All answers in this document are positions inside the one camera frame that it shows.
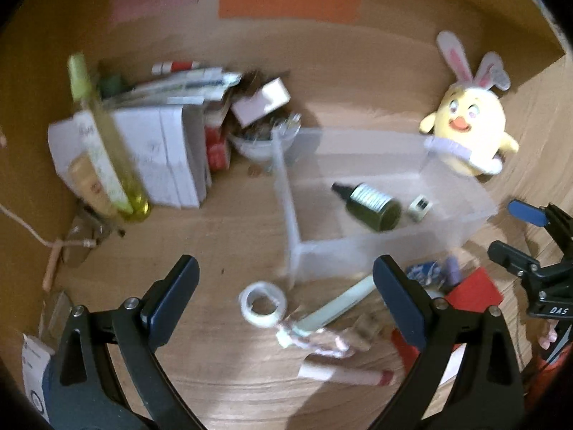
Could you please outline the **person's right hand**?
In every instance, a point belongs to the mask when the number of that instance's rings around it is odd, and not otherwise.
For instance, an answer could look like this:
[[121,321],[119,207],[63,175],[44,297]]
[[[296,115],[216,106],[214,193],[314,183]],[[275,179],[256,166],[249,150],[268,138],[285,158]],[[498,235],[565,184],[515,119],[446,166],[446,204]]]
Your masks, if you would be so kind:
[[558,321],[555,319],[549,319],[543,323],[537,337],[540,348],[547,350],[557,340],[558,333],[555,331],[557,324]]

